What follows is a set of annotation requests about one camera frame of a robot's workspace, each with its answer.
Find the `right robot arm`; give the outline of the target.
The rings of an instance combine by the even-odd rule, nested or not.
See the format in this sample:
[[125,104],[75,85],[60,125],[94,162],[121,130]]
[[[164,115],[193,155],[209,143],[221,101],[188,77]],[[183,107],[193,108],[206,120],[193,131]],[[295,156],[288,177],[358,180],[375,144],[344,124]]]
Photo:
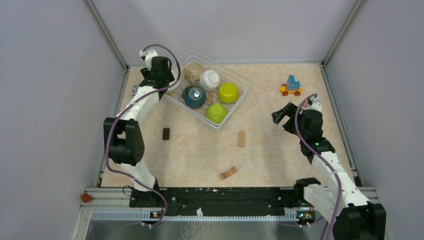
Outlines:
[[311,204],[326,224],[321,239],[383,240],[387,213],[380,203],[362,193],[341,165],[335,148],[323,136],[322,105],[308,101],[303,109],[289,102],[271,114],[279,124],[288,117],[283,129],[300,139],[300,150],[323,177],[326,187],[313,177],[298,179],[293,200],[299,206]]

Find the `wooden arch block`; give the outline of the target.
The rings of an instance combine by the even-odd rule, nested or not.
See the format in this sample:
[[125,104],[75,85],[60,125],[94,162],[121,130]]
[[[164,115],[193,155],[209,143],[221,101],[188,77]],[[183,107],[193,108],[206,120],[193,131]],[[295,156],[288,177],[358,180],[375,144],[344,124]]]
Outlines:
[[228,170],[219,174],[220,179],[223,181],[238,172],[238,169],[235,166],[230,167]]

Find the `orange block on rail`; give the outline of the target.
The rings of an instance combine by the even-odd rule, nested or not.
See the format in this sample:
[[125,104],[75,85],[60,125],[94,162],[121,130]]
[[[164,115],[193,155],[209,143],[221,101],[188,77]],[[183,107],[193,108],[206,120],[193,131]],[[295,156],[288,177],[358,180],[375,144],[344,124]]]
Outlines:
[[90,194],[88,194],[88,193],[83,193],[83,194],[80,196],[80,199],[81,199],[81,201],[82,201],[83,203],[89,203],[89,202],[92,200],[92,197],[91,197],[91,195],[90,195]]

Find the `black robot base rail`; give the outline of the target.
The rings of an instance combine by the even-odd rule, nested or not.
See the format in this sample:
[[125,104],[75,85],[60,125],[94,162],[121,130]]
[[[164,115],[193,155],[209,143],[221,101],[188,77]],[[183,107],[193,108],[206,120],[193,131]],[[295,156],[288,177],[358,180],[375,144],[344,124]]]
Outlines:
[[131,208],[158,208],[165,216],[282,217],[315,219],[315,208],[298,198],[292,187],[168,187],[130,194]]

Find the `round lime green bowl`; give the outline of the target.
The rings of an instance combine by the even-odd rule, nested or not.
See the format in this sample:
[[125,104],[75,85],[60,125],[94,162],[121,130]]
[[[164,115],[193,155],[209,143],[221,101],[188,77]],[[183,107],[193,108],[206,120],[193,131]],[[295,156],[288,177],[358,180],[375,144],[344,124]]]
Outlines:
[[239,89],[234,83],[223,83],[218,89],[218,98],[225,104],[235,103],[239,99],[239,96]]

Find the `square lime green bowl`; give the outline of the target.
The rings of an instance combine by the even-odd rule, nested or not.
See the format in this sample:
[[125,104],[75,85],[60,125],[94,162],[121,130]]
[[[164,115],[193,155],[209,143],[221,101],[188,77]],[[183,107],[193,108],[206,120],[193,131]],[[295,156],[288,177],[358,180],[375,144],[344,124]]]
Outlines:
[[227,109],[221,103],[215,103],[206,110],[205,117],[215,124],[220,124],[227,114]]

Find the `wooden block under rack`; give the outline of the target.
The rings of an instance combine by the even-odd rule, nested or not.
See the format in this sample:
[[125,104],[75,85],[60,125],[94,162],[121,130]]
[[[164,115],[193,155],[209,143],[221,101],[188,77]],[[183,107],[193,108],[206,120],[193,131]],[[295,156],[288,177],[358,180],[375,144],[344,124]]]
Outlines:
[[213,105],[213,104],[214,104],[214,98],[215,98],[215,94],[214,94],[212,91],[209,91],[209,92],[207,93],[207,99],[206,99],[206,102],[207,102],[209,105]]

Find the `white ceramic bowl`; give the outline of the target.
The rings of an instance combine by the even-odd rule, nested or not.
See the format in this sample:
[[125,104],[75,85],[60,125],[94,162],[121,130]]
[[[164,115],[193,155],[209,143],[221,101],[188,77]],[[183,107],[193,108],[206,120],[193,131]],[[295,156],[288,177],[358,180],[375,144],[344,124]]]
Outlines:
[[206,91],[214,91],[219,87],[221,77],[215,70],[208,69],[200,74],[199,82]]

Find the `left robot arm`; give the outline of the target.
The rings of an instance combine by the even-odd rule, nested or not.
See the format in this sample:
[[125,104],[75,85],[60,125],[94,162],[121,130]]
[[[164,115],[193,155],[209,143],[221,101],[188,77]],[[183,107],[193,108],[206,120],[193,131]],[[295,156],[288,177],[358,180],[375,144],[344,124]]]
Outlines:
[[141,200],[154,207],[160,202],[161,194],[154,189],[156,178],[143,159],[146,147],[141,123],[175,78],[168,57],[153,56],[145,60],[147,66],[140,70],[144,79],[135,96],[117,116],[104,120],[103,133],[107,157],[120,165],[120,174],[131,178],[134,187],[142,191]]

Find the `white wire dish rack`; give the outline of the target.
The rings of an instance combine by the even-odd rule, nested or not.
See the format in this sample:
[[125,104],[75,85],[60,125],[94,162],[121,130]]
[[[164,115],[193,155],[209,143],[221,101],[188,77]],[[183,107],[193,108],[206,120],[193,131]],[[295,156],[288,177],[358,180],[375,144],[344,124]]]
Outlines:
[[[234,110],[237,108],[237,106],[242,102],[243,98],[246,96],[248,90],[250,89],[253,80],[241,73],[238,73],[224,65],[219,64],[218,62],[210,59],[209,57],[195,51],[195,50],[188,50],[186,53],[183,54],[182,57],[179,58],[178,60],[179,64],[180,64],[180,68],[182,70],[182,74],[181,74],[181,78],[179,80],[179,86],[178,88],[172,92],[172,93],[168,93],[165,98],[170,101],[171,103],[175,104],[176,106],[178,106],[179,108],[181,108],[182,110],[188,112],[190,115],[192,115],[193,117],[197,118],[198,120],[200,120],[201,122],[203,122],[204,124],[206,124],[207,126],[209,126],[210,128],[218,131],[222,128],[222,126],[224,125],[224,123],[229,119],[230,115],[234,112]],[[211,122],[209,119],[206,118],[205,113],[206,110],[211,106],[207,103],[207,100],[205,102],[205,104],[198,108],[198,109],[192,109],[190,107],[187,107],[184,104],[184,101],[182,99],[182,92],[185,88],[187,88],[188,86],[200,86],[200,81],[196,81],[196,82],[192,82],[192,81],[187,81],[184,78],[184,74],[183,74],[183,70],[185,65],[187,65],[190,62],[197,62],[199,64],[201,64],[204,68],[205,71],[206,70],[214,70],[216,71],[219,76],[220,76],[220,85],[218,86],[218,88],[216,88],[215,90],[211,91],[214,93],[214,103],[220,103],[222,104],[228,111],[226,117],[224,118],[224,120],[220,123],[220,124],[216,124]],[[219,92],[219,88],[222,84],[224,83],[233,83],[238,87],[239,90],[239,98],[236,102],[234,103],[223,103],[219,100],[218,97],[218,92]]]

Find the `dark brown wooden block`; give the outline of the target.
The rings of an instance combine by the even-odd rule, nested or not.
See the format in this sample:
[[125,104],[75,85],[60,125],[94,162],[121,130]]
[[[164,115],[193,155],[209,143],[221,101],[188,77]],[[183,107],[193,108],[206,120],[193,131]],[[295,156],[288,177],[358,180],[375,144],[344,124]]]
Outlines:
[[162,140],[168,141],[170,139],[170,128],[166,127],[162,129]]

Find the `light wooden block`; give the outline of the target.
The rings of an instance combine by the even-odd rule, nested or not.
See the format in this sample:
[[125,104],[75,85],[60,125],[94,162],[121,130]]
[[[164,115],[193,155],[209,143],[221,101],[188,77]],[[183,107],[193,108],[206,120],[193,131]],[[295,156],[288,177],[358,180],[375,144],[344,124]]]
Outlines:
[[244,148],[246,145],[246,133],[244,131],[239,131],[237,134],[237,146],[239,148]]

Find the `beige ceramic bowl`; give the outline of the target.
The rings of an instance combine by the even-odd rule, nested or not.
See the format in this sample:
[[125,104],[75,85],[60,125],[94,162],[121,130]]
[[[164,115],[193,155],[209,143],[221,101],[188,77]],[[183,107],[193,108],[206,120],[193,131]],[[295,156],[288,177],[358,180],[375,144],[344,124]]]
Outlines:
[[186,81],[198,82],[205,68],[198,62],[192,61],[185,65],[183,76]]

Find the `teal ceramic bowl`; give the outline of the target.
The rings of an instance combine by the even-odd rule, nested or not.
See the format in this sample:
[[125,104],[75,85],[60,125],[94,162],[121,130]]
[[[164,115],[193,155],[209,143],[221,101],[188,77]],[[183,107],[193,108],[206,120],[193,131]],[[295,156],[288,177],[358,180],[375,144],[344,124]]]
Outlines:
[[207,93],[201,86],[188,86],[183,90],[181,98],[187,107],[199,109],[205,104]]

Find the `white bowl with blue rim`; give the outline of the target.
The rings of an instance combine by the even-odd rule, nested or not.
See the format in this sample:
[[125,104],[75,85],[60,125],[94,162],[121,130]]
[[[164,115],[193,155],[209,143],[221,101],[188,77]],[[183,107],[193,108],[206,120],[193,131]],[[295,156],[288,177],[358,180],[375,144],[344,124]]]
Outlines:
[[180,85],[180,81],[178,79],[178,72],[175,70],[171,70],[174,81],[169,83],[169,88],[166,90],[167,94],[173,93]]

